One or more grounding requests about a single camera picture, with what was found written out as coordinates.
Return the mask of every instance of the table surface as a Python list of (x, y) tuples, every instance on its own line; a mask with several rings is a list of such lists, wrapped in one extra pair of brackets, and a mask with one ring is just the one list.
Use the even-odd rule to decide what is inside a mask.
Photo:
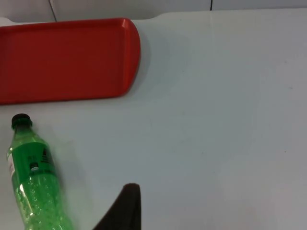
[(306, 229), (307, 9), (134, 22), (142, 59), (124, 97), (0, 107), (1, 228), (23, 229), (5, 153), (25, 112), (78, 230), (129, 182), (141, 185), (144, 230)]

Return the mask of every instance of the bottle neck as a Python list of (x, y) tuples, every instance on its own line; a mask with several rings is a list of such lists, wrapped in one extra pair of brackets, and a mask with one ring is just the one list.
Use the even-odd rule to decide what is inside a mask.
[(34, 134), (30, 125), (18, 125), (15, 128), (14, 139), (24, 138), (27, 136), (32, 136)]

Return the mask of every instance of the black object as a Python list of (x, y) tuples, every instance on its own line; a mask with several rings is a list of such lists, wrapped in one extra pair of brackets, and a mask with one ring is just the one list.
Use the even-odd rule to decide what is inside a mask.
[(29, 115), (27, 114), (16, 114), (12, 118), (12, 129), (15, 129), (17, 125), (24, 124), (32, 126), (32, 121)]
[(140, 186), (125, 185), (114, 204), (93, 230), (141, 230)]

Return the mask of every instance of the plastic bottle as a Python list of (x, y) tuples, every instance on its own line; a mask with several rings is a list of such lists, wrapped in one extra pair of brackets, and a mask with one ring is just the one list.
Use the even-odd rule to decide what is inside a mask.
[(49, 146), (31, 127), (26, 114), (12, 118), (15, 133), (7, 154), (25, 230), (73, 230), (63, 209)]

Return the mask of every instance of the white wall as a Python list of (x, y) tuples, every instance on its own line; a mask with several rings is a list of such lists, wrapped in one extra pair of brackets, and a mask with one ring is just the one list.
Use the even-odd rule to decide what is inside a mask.
[(302, 8), (307, 0), (213, 0), (213, 10)]
[(127, 17), (147, 19), (164, 12), (204, 11), (210, 0), (53, 0), (57, 19)]
[[(164, 12), (205, 11), (210, 0), (51, 0), (59, 21), (152, 18)], [(0, 0), (0, 17), (16, 22), (53, 20), (48, 0)]]
[(0, 17), (6, 17), (15, 22), (53, 20), (47, 0), (0, 0)]

